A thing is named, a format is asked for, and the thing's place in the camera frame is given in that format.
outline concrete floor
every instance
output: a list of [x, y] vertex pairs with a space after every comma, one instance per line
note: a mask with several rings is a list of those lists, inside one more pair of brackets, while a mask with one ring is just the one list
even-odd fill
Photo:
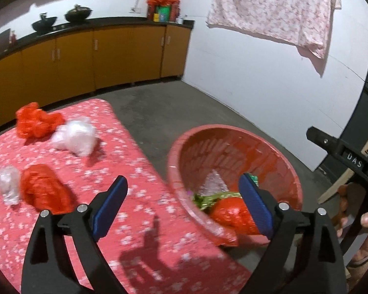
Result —
[[[112, 90], [93, 97], [104, 99], [111, 104], [117, 118], [129, 130], [163, 178], [166, 177], [166, 156], [169, 149], [183, 132], [204, 124], [220, 123], [240, 127], [265, 138], [287, 157], [300, 178], [304, 196], [303, 211], [316, 209], [316, 199], [330, 186], [330, 182], [322, 173], [310, 171], [251, 122], [182, 81], [147, 83]], [[333, 216], [337, 212], [338, 204], [338, 197], [335, 197], [323, 206], [330, 216]], [[242, 248], [228, 251], [249, 270], [255, 268], [263, 252], [264, 249]], [[286, 270], [289, 271], [293, 267], [294, 257], [293, 245], [285, 266]]]

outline pink floral mattress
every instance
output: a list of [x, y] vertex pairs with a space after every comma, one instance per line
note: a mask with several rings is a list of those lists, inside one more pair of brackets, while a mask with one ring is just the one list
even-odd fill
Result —
[[[79, 203], [89, 203], [117, 175], [124, 175], [128, 196], [98, 246], [129, 293], [238, 293], [249, 272], [197, 231], [109, 103], [91, 99], [60, 112], [66, 119], [91, 118], [100, 139], [92, 156], [57, 151], [49, 140], [24, 145], [11, 129], [0, 136], [0, 167], [13, 165], [21, 171], [46, 163], [71, 187]], [[7, 207], [0, 196], [0, 269], [19, 290], [37, 217], [33, 207], [24, 202]], [[90, 287], [72, 239], [66, 241], [80, 283]]]

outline crumpled plastic bag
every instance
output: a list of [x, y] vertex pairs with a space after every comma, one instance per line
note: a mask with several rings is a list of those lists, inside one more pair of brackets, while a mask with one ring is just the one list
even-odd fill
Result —
[[197, 194], [200, 196], [211, 196], [225, 191], [229, 191], [228, 186], [224, 183], [219, 173], [213, 170], [208, 174], [204, 185], [199, 188]]
[[51, 134], [56, 127], [66, 121], [61, 113], [50, 113], [38, 108], [38, 103], [30, 103], [16, 112], [16, 133], [19, 138], [42, 138]]
[[0, 168], [0, 193], [6, 205], [19, 203], [20, 173], [17, 168], [7, 166]]
[[51, 138], [54, 148], [69, 150], [78, 157], [91, 155], [96, 143], [96, 130], [87, 117], [70, 120], [59, 126]]
[[39, 212], [47, 209], [53, 214], [65, 214], [72, 212], [76, 205], [71, 190], [44, 163], [31, 165], [22, 172], [20, 193]]
[[243, 234], [260, 234], [242, 198], [230, 197], [217, 201], [210, 210], [210, 218], [225, 227]]

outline metal bolt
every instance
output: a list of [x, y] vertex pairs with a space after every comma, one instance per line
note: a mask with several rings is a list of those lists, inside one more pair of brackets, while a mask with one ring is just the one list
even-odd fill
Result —
[[286, 202], [281, 202], [278, 207], [284, 211], [289, 210], [289, 205]]
[[321, 215], [321, 216], [325, 216], [327, 214], [326, 209], [324, 208], [318, 208], [317, 212]]
[[39, 214], [41, 217], [45, 218], [49, 215], [49, 210], [42, 210]]
[[78, 212], [85, 212], [87, 210], [87, 205], [82, 204], [77, 207]]

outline blue gripper pad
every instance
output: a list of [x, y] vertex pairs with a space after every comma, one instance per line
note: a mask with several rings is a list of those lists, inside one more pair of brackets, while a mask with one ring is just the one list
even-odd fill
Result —
[[265, 235], [270, 240], [274, 234], [273, 216], [259, 196], [256, 184], [249, 176], [241, 175], [238, 180], [238, 191], [260, 234]]
[[95, 242], [107, 235], [117, 212], [127, 196], [128, 183], [126, 178], [121, 177], [115, 180], [109, 190], [109, 195], [93, 218], [92, 236]]

